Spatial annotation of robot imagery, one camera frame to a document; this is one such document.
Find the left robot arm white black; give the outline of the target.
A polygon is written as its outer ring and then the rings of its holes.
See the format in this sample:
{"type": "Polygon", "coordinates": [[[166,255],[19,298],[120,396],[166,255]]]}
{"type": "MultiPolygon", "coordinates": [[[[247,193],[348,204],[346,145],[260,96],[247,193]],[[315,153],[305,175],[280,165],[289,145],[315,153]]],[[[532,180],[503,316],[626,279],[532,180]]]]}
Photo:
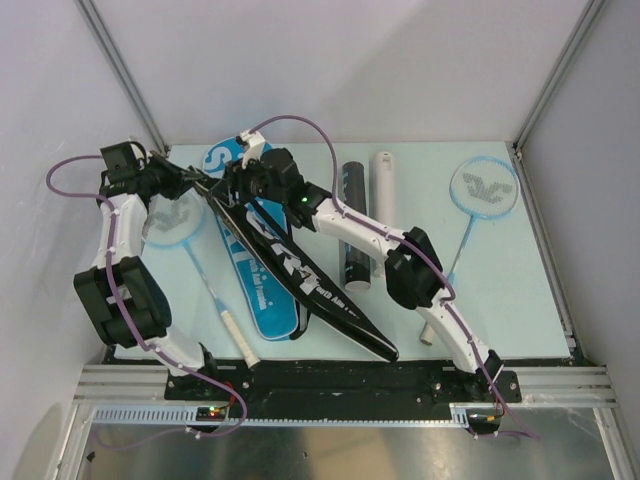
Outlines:
{"type": "Polygon", "coordinates": [[[176,201],[201,174],[176,166],[136,141],[102,148],[106,168],[96,203],[102,215],[98,252],[73,286],[107,346],[141,347],[201,399],[214,397],[222,376],[210,352],[175,328],[169,301],[142,260],[143,231],[158,198],[176,201]]]}

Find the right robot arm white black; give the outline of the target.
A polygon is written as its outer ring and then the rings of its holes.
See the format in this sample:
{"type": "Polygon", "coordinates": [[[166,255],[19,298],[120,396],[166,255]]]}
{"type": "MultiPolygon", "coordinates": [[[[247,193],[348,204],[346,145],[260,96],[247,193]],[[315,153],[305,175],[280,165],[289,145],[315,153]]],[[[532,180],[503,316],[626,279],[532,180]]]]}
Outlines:
{"type": "Polygon", "coordinates": [[[464,372],[464,393],[483,401],[497,390],[503,362],[454,305],[454,289],[423,230],[394,229],[347,207],[334,193],[305,180],[285,148],[258,157],[246,152],[225,166],[223,179],[229,199],[241,205],[257,198],[278,203],[295,227],[341,240],[382,263],[387,293],[433,328],[455,367],[464,372]]]}

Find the white shuttlecock tube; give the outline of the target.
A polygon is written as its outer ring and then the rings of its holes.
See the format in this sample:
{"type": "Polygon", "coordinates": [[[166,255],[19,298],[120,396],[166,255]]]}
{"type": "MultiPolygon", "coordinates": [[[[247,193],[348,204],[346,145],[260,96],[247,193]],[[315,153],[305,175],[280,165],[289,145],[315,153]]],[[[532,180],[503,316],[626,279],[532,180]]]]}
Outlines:
{"type": "Polygon", "coordinates": [[[391,152],[380,151],[370,161],[370,201],[372,217],[393,226],[396,220],[396,159],[391,152]]]}

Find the blue racket bag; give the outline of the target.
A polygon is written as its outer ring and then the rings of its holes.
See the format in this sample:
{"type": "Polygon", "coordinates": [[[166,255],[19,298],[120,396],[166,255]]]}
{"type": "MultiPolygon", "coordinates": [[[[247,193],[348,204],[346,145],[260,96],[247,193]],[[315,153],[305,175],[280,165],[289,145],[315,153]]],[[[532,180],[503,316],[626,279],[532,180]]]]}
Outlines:
{"type": "MultiPolygon", "coordinates": [[[[243,155],[243,148],[234,138],[227,138],[208,149],[202,163],[203,171],[219,178],[227,163],[241,160],[243,155]]],[[[281,205],[263,199],[258,199],[258,203],[280,227],[292,233],[281,205]]],[[[267,341],[296,340],[301,337],[308,326],[308,312],[241,245],[219,217],[216,217],[216,223],[260,337],[267,341]]]]}

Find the black racket bag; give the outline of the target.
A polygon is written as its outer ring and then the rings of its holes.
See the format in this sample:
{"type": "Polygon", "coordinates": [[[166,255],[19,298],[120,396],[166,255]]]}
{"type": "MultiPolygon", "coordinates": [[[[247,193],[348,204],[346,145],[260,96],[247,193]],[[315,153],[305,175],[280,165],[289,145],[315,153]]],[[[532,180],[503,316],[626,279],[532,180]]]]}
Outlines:
{"type": "Polygon", "coordinates": [[[280,228],[264,209],[253,209],[226,198],[226,182],[212,177],[210,185],[194,184],[211,210],[244,248],[312,315],[386,362],[399,351],[364,312],[280,228]]]}

